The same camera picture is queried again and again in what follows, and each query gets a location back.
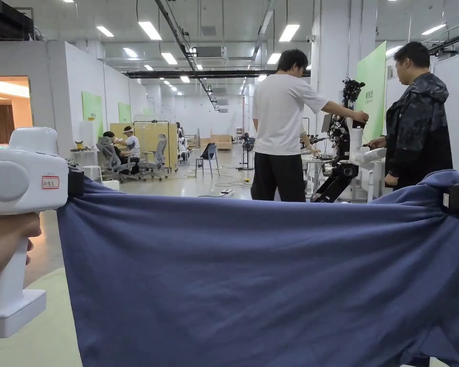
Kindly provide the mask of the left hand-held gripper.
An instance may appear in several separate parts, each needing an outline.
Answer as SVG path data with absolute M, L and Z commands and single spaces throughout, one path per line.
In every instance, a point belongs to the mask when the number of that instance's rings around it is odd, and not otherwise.
M 0 217 L 56 210 L 68 197 L 81 196 L 83 171 L 56 154 L 57 131 L 46 127 L 18 128 L 9 145 L 0 147 Z M 23 287 L 28 239 L 0 271 L 0 338 L 19 331 L 46 308 L 44 290 Z

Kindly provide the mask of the person's left hand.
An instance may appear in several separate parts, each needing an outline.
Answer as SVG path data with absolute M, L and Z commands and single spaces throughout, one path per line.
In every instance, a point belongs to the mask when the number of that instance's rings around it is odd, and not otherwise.
M 29 240 L 41 233 L 38 213 L 0 216 L 0 272 L 16 253 L 22 239 Z

